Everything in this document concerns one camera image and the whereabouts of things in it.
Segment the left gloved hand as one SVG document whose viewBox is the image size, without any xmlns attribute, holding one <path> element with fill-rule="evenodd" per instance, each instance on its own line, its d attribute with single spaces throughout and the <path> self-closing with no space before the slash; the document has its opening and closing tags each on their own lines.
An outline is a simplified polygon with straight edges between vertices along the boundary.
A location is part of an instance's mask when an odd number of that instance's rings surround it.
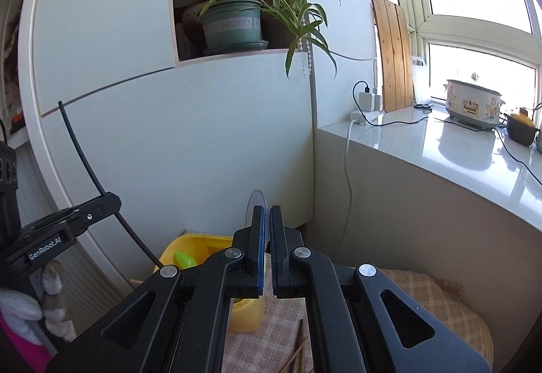
<svg viewBox="0 0 542 373">
<path fill-rule="evenodd" d="M 66 343 L 76 337 L 67 303 L 62 294 L 64 270 L 62 264 L 53 260 L 41 270 L 42 301 L 26 293 L 1 288 L 1 314 L 7 327 L 23 340 L 41 346 L 40 338 L 30 327 L 30 322 L 45 320 L 46 329 Z"/>
</svg>

